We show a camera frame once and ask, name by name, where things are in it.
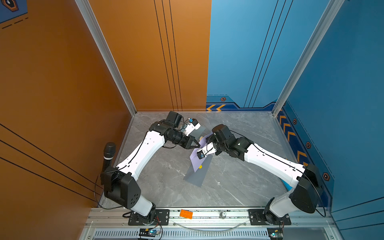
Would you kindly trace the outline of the purple envelope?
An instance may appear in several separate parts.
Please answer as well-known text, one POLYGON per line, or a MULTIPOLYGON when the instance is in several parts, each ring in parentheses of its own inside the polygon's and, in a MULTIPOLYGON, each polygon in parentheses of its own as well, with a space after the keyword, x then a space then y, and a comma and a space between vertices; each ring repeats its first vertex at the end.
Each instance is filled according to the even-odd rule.
POLYGON ((197 149, 194 149, 192 154, 190 155, 190 160, 191 160, 194 172, 196 172, 200 168, 200 166, 208 157, 208 155, 212 155, 216 152, 216 149, 214 148, 214 144, 211 143, 211 140, 210 140, 212 135, 213 134, 210 133, 204 137, 201 137, 199 141, 200 147, 197 149))

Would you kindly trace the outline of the grey envelope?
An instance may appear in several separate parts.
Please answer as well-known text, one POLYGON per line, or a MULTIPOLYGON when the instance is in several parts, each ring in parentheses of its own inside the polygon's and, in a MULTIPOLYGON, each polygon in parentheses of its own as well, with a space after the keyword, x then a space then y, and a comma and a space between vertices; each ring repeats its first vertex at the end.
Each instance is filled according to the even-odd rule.
POLYGON ((202 168, 198 169, 196 172, 194 171, 193 165, 191 165, 184 176, 184 181, 200 188, 207 175, 212 159, 212 156, 207 157, 202 164, 202 168))

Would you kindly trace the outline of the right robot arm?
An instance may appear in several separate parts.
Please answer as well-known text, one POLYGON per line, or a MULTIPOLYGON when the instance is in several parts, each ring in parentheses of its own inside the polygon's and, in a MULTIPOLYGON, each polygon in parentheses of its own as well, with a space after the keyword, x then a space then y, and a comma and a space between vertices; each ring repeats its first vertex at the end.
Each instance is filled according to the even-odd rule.
POLYGON ((291 189, 285 194, 269 200, 263 210, 264 220, 279 224, 289 213, 302 211, 313 214, 321 204, 324 188, 319 169, 313 165, 302 165, 277 156, 243 135, 236 138, 236 132, 226 125, 213 128, 206 137, 206 143, 197 151, 197 157, 203 159, 209 155, 227 153, 233 158, 254 164, 277 176, 291 189))

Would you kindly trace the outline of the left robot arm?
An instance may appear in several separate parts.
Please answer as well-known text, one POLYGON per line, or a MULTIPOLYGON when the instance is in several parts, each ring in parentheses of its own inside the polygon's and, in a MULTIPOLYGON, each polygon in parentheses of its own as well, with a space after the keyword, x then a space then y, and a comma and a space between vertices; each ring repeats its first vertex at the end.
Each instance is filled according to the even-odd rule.
POLYGON ((198 120, 185 121, 181 114, 170 111, 166 119, 150 126, 142 142, 115 168, 109 164, 115 147, 108 143, 104 149, 104 165, 100 175, 104 196, 138 214, 145 224, 151 224, 156 218, 156 205, 142 195, 137 183, 140 173, 166 142, 186 150, 199 148, 199 141, 192 133, 200 128, 198 120))

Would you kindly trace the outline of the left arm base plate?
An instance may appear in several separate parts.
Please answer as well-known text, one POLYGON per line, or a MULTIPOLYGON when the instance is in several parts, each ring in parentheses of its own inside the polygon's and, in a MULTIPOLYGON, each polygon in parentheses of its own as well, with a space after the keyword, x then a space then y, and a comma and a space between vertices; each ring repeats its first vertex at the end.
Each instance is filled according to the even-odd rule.
POLYGON ((132 212, 129 217, 129 226, 154 226, 160 223, 162 226, 167 226, 170 220, 169 209, 156 209, 151 211, 147 216, 142 216, 136 212, 132 212))

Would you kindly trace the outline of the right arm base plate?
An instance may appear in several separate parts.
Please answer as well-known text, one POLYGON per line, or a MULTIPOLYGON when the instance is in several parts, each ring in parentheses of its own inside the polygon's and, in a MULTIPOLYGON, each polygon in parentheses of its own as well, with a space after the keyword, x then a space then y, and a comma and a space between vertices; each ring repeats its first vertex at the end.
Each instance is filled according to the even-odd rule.
POLYGON ((278 218, 270 212, 265 213, 263 209, 249 209, 248 214, 252 226, 277 226, 279 224, 283 224, 284 226, 290 226, 292 224, 290 216, 288 214, 282 218, 278 218))

